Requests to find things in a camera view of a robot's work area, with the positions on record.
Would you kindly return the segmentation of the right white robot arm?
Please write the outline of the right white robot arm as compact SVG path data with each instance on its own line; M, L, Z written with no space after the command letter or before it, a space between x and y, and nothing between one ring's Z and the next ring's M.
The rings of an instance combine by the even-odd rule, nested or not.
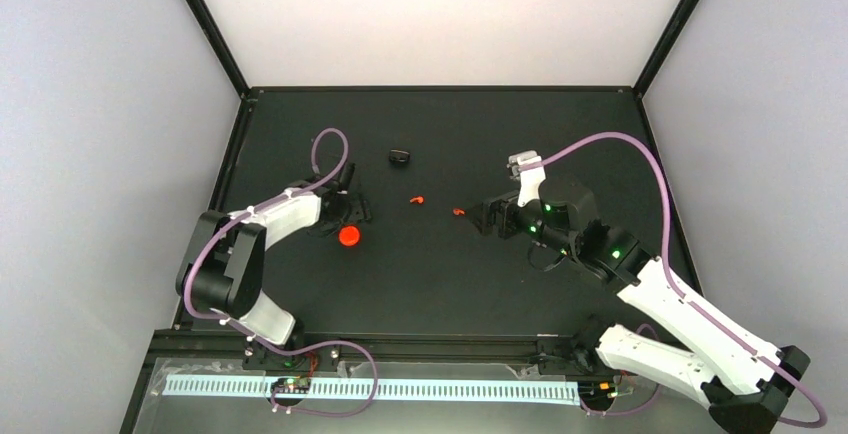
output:
M702 407L728 433L769 433L810 364L795 346L779 348L751 334L703 299L632 234L605 224L594 194L575 179L523 182L518 191L466 209L483 235L526 234L533 247L646 314L680 347L621 324L591 317L569 346L572 364L603 365L645 377Z

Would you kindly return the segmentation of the black glossy earbud charging case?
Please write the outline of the black glossy earbud charging case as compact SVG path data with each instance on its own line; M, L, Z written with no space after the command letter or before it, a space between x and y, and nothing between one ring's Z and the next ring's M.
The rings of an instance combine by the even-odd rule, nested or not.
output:
M406 166L411 160L411 154L408 151L400 149L391 149L388 153L388 161L393 166Z

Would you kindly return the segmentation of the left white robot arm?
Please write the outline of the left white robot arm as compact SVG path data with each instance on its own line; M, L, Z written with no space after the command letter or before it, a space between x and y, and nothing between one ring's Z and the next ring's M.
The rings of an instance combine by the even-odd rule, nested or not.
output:
M295 316L263 290L266 252L302 230L337 234L345 246L372 220L369 202L346 184L330 181L309 189L304 182L257 206L199 217L175 288L186 311L199 319L233 324L275 346L295 332Z

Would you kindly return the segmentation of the red round cap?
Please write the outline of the red round cap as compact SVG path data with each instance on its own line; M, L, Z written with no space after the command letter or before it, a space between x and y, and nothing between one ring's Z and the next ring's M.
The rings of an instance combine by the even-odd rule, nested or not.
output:
M361 231L355 225L346 225L339 230L338 241L345 247L356 246L361 241Z

